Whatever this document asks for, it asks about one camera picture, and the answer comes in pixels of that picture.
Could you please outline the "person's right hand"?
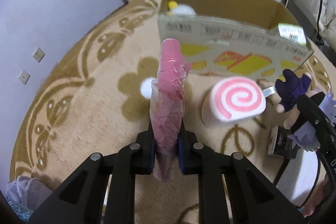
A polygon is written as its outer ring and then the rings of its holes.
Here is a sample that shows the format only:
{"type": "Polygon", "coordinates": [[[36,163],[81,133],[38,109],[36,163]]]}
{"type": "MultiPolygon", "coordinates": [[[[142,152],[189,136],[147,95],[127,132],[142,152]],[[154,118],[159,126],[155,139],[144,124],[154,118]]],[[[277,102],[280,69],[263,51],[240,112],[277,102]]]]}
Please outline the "person's right hand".
{"type": "Polygon", "coordinates": [[[314,194],[309,198],[308,202],[303,208],[302,215],[304,218],[311,216],[314,213],[315,208],[317,205],[321,203],[325,195],[325,186],[329,182],[329,178],[326,175],[323,181],[319,184],[317,190],[314,194]]]}

